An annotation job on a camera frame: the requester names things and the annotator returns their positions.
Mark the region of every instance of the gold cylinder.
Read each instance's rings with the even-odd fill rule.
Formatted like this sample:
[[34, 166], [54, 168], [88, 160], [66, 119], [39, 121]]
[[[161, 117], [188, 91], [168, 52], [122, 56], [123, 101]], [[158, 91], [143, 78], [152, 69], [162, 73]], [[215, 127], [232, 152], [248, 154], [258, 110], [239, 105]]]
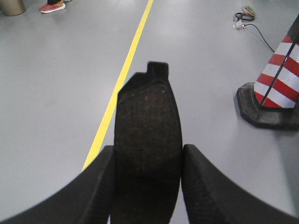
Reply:
[[19, 15], [26, 11], [23, 0], [0, 0], [0, 8], [4, 15]]

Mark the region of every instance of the cone base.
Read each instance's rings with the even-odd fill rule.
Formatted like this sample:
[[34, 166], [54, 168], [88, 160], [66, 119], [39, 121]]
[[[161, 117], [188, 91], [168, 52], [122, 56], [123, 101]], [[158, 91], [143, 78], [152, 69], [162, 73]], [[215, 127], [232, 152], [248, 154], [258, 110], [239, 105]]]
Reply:
[[237, 91], [241, 116], [257, 127], [270, 129], [299, 129], [299, 110], [266, 108], [259, 105], [254, 83], [246, 83]]

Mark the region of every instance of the cable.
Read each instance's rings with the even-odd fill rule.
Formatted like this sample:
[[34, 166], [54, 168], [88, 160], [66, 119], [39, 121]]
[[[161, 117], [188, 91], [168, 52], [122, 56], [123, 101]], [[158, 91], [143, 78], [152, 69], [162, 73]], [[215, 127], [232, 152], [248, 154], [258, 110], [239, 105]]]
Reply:
[[263, 37], [261, 31], [257, 28], [256, 25], [249, 23], [249, 24], [245, 24], [245, 25], [243, 25], [243, 26], [245, 27], [245, 26], [249, 26], [249, 25], [254, 26], [254, 27], [258, 30], [258, 32], [260, 33], [260, 35], [261, 35], [263, 41], [265, 41], [265, 43], [266, 43], [267, 46], [271, 49], [272, 52], [275, 52], [275, 51], [272, 49], [272, 47], [270, 47], [270, 45], [266, 42], [266, 40], [265, 40], [265, 38]]
[[255, 17], [246, 13], [235, 13], [235, 17], [239, 20], [253, 21]]

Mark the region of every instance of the epoxy floor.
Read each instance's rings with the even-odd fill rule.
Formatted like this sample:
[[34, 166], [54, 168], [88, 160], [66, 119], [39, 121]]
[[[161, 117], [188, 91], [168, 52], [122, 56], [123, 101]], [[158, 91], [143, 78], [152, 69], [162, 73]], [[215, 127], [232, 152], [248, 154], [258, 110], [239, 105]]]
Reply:
[[[147, 0], [72, 0], [63, 11], [0, 12], [0, 220], [49, 197], [83, 167]], [[276, 49], [296, 0], [253, 0]], [[299, 217], [299, 134], [254, 128], [235, 94], [272, 56], [254, 28], [234, 30], [245, 0], [154, 0], [128, 78], [167, 62], [183, 143], [234, 182]], [[114, 120], [103, 145], [113, 144]], [[186, 224], [182, 195], [171, 223]]]

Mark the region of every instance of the shoe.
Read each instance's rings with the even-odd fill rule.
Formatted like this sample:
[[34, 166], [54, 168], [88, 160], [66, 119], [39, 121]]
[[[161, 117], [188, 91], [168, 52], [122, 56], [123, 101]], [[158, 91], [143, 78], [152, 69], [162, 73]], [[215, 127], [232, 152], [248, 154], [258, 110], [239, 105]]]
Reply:
[[63, 1], [60, 1], [56, 4], [46, 4], [41, 7], [39, 11], [41, 11], [41, 13], [52, 13], [62, 9], [65, 9], [65, 4], [63, 3]]

